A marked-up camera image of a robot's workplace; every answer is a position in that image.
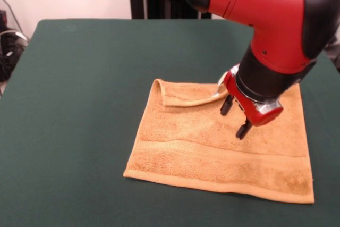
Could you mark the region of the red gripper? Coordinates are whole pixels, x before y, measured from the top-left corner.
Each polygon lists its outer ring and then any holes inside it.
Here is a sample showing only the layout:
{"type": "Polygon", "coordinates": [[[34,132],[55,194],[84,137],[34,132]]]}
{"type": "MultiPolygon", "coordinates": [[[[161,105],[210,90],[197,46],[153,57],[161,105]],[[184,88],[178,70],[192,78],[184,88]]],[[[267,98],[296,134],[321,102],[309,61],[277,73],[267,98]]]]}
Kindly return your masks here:
{"type": "Polygon", "coordinates": [[[256,127],[266,125],[277,118],[283,111],[283,106],[279,100],[271,103],[257,103],[247,98],[237,87],[235,75],[232,72],[226,73],[224,85],[229,95],[220,109],[220,114],[226,116],[233,105],[233,100],[236,100],[247,118],[236,133],[237,139],[243,139],[252,128],[252,125],[256,127]]]}

